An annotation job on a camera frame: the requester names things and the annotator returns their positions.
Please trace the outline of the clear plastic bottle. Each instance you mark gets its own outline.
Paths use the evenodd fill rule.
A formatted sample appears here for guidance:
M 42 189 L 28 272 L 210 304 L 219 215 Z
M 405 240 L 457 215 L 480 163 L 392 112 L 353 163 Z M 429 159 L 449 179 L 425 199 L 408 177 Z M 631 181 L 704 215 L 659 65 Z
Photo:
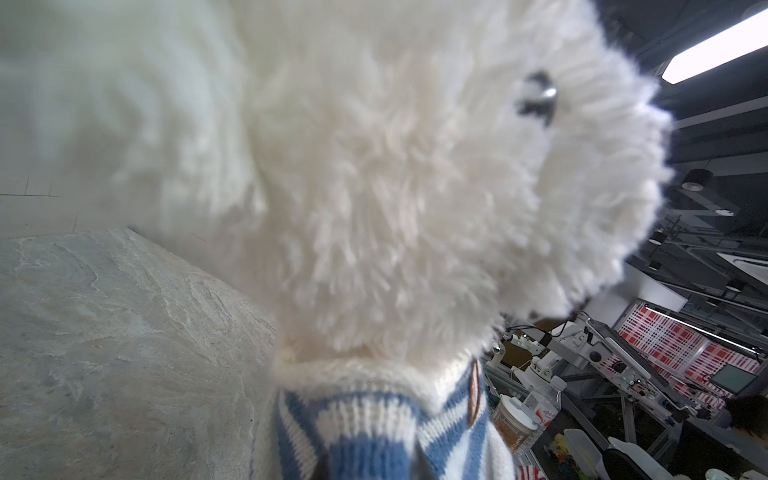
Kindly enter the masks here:
M 562 393 L 567 383 L 560 377 L 554 376 L 550 382 L 533 387 L 526 397 L 524 405 L 527 406 L 540 421 L 540 426 L 528 441 L 532 447 L 549 427 L 561 409 Z

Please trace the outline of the white lidded jar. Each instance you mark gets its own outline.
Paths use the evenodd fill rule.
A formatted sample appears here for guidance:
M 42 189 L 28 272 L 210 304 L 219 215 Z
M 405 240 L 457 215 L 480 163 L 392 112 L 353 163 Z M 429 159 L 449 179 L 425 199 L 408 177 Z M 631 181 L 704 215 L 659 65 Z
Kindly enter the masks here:
M 540 421 L 528 407 L 508 395 L 499 397 L 491 421 L 513 453 L 526 449 L 540 426 Z

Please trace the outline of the red white checkered board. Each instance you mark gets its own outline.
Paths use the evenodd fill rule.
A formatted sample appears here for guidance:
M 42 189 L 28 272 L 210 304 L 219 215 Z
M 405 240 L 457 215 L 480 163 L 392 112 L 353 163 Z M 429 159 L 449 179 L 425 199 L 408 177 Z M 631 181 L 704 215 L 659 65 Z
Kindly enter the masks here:
M 733 396 L 711 382 L 717 372 L 727 365 L 750 374 L 760 369 L 755 356 L 722 345 L 643 301 L 630 306 L 614 330 L 673 390 L 711 410 L 721 410 L 724 400 Z

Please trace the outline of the ceiling strip light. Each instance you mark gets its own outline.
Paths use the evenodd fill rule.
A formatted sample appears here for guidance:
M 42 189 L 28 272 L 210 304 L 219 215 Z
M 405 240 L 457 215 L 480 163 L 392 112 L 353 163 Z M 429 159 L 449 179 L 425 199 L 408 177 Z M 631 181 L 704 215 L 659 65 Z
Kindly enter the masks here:
M 676 85 L 767 46 L 767 9 L 674 56 L 661 78 Z

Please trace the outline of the background robot arm white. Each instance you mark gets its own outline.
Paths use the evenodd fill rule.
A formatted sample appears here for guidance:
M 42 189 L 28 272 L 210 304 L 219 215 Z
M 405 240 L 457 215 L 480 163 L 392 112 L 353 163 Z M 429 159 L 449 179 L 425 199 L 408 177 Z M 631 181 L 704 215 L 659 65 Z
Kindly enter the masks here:
M 503 338 L 533 355 L 524 370 L 532 385 L 545 385 L 558 369 L 567 366 L 607 380 L 621 394 L 649 410 L 661 420 L 680 422 L 698 413 L 698 404 L 668 383 L 624 338 L 608 325 L 580 312 L 575 321 L 558 332 L 505 319 Z

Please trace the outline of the blue white striped sweater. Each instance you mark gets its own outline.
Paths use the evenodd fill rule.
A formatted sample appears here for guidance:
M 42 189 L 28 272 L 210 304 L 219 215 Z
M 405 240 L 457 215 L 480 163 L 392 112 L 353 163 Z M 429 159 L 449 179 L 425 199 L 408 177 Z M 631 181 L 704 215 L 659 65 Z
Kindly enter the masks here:
M 515 479 L 483 364 L 436 371 L 372 358 L 302 360 L 283 346 L 255 433 L 252 479 Z

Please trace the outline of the white teddy bear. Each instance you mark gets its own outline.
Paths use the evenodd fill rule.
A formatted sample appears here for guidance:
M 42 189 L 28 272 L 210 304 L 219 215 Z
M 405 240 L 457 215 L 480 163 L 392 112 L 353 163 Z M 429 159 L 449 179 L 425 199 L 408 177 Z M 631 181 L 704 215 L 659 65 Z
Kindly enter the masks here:
M 310 355 L 476 355 L 619 281 L 656 91 L 590 1 L 1 5 L 2 159 L 204 235 Z

